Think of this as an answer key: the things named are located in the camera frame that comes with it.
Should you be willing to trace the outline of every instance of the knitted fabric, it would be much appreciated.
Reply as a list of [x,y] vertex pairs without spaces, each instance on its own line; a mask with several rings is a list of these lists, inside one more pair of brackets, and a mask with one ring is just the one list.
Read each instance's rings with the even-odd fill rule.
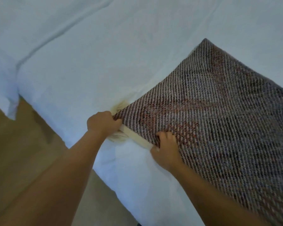
[[283,88],[209,40],[114,116],[152,144],[175,134],[182,160],[272,225],[283,225]]

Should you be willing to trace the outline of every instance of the woven blanket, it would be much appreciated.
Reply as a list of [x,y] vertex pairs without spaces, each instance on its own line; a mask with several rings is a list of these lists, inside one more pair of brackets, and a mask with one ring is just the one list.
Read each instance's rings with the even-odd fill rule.
[[209,40],[115,115],[159,146],[175,134],[182,160],[272,225],[283,225],[283,88]]

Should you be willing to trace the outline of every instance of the brown floor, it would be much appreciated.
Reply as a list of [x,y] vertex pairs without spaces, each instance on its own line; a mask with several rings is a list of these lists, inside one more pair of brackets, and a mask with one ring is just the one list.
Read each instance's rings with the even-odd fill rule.
[[[0,212],[67,148],[25,101],[16,121],[0,111]],[[136,225],[115,193],[92,171],[73,225]]]

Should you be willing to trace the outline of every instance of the forearm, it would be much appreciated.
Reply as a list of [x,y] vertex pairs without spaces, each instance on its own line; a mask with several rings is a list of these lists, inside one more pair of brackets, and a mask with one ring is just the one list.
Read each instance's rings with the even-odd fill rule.
[[172,171],[206,226],[267,225],[182,164]]
[[105,137],[87,132],[0,217],[0,225],[71,225]]

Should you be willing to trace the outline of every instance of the person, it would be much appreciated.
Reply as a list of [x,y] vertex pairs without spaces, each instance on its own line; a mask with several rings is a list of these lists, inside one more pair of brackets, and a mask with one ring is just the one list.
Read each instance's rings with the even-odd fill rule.
[[[71,225],[98,150],[121,124],[108,111],[90,117],[88,131],[11,203],[0,216],[0,226]],[[172,133],[158,136],[160,147],[151,149],[153,159],[179,181],[206,226],[267,225],[186,166]]]

